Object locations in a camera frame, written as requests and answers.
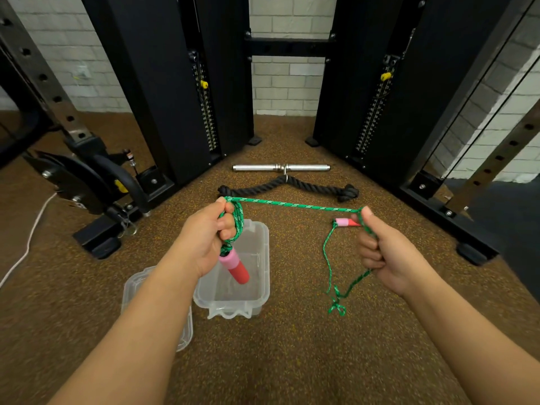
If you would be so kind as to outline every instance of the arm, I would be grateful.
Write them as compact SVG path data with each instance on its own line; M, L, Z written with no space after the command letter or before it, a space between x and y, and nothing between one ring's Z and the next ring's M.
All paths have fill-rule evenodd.
M216 232L222 239L235 233L230 212L232 205L220 198L187 219L125 312L51 404L163 402L195 285L218 261Z
M360 235L362 263L405 299L471 402L538 403L540 362L444 282L403 234L368 208L362 217L378 237Z

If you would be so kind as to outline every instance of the green rope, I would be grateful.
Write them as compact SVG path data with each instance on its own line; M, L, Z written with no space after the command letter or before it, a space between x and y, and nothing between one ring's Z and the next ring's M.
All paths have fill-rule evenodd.
M342 208L342 207L322 207L322 206L311 206L309 204L297 204L297 203L288 203L288 202L275 202L272 200L261 200L261 199L252 199L250 197L230 197L225 196L225 200L227 202L231 202L234 206L233 211L233 218L234 218L234 225L236 227L236 235L233 238L229 238L228 240L224 240L223 246L221 246L221 255L226 256L229 251L232 250L233 246L232 243L239 238L240 234L242 234L242 230L244 229L244 210L242 209L242 204L240 202L251 202L251 203L263 203L263 204L273 204L275 206L285 206L285 207L299 207L300 209L313 209L313 210L322 210L322 211L329 211L329 212L346 212L346 213L356 213L356 216L358 216L358 221L362 225L363 229L368 232L368 234L373 235L373 231L367 227L364 224L364 221L362 219L362 216L360 214L362 208L360 209L348 209L348 208ZM330 236L332 233L334 233L335 228L338 226L336 221L334 220L332 223L332 229L330 230L330 233L328 233L328 236L326 237L325 242L322 245L322 254L325 257L326 263L328 265L328 290L326 293L330 293L330 290L332 289L332 266L330 265L330 261L328 260L328 256L326 255L326 244L328 240L330 239ZM334 286L335 291L335 299L332 297L333 303L330 309L328 310L328 313L332 313L334 309L337 309L339 314L341 316L345 315L347 312L347 309L339 304L340 299L345 299L348 297L350 291L353 289L353 287L358 284L362 279L364 279L371 271L367 270L364 272L361 276L359 276L357 279L355 279L347 289L347 292L345 294L341 294L338 290L337 286Z

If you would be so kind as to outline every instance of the person's left hand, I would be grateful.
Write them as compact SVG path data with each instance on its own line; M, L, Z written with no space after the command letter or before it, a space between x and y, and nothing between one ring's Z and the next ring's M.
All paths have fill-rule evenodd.
M208 273L218 262L222 240L233 238L236 234L233 211L233 204L226 203L225 199L220 197L188 217L171 247L171 250L182 253L187 264L193 265L197 278Z

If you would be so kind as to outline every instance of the clear plastic bin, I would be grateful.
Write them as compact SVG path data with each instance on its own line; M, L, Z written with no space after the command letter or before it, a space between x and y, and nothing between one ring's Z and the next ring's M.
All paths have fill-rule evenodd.
M150 272L154 270L154 268L155 266L145 268L142 272L133 274L129 278L129 280L126 281L126 285L124 286L124 297L122 298L122 313L126 309L127 305L130 303L130 301L133 299L135 293L143 284L144 280L150 275ZM178 347L176 348L176 352L182 351L184 348L186 348L192 338L193 320L191 317L190 306L190 311L187 313L186 325L184 326L184 331L182 331L182 335L180 336L180 340L178 341Z
M207 308L208 318L237 315L251 318L261 312L270 296L270 253L268 227L259 221L244 220L244 231L233 243L240 260L249 272L249 281L240 285L220 262L199 279L193 300Z

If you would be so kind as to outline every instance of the gym machine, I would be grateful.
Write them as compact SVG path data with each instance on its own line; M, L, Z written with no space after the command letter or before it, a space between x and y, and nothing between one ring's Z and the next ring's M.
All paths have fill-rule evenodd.
M156 162L134 179L120 175L118 164L129 161L127 155L108 154L80 123L15 13L0 0L8 23L0 27L2 65L24 81L26 95L16 100L4 76L2 86L22 113L34 111L40 122L28 127L25 121L32 132L20 131L5 151L11 155L2 156L12 158L46 131L60 129L73 162L44 153L28 160L42 175L60 168L78 179L65 188L63 180L44 175L66 198L103 213L74 237L104 258L141 214L228 154L260 142L253 133L253 55L324 57L307 144L323 146L414 207L480 265L498 254L496 240L459 208L434 199L442 180L422 167L527 1L337 0L328 39L314 40L253 38L248 0L83 0ZM107 195L97 195L98 181ZM120 205L124 190L133 201ZM98 206L90 207L90 199Z

